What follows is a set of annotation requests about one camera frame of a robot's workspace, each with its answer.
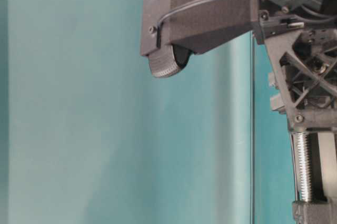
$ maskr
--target metal screw thread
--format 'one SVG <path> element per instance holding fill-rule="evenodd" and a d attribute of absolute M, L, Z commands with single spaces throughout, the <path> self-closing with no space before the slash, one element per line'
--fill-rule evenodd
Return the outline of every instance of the metal screw thread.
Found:
<path fill-rule="evenodd" d="M 299 172 L 300 172 L 300 190 L 301 198 L 304 202 L 313 200 L 312 193 L 312 175 L 311 175 L 311 159 L 310 159 L 310 142 L 308 133 L 294 133 L 293 136 L 297 140 L 297 149 L 299 154 Z"/>

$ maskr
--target teal wall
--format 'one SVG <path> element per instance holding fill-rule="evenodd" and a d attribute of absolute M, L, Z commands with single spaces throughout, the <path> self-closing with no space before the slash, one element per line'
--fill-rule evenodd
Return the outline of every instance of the teal wall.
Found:
<path fill-rule="evenodd" d="M 1 4 L 1 223 L 249 223 L 249 35 L 158 80 L 142 0 Z"/>
<path fill-rule="evenodd" d="M 286 116 L 272 112 L 269 87 L 272 71 L 265 46 L 255 56 L 255 221 L 258 224 L 295 223 L 292 219 L 294 180 Z"/>

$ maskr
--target mounting hole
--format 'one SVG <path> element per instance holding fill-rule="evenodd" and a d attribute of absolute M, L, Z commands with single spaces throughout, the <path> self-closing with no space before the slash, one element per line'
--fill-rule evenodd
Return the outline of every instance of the mounting hole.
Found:
<path fill-rule="evenodd" d="M 304 117 L 302 115 L 295 116 L 295 122 L 302 123 L 304 121 Z"/>

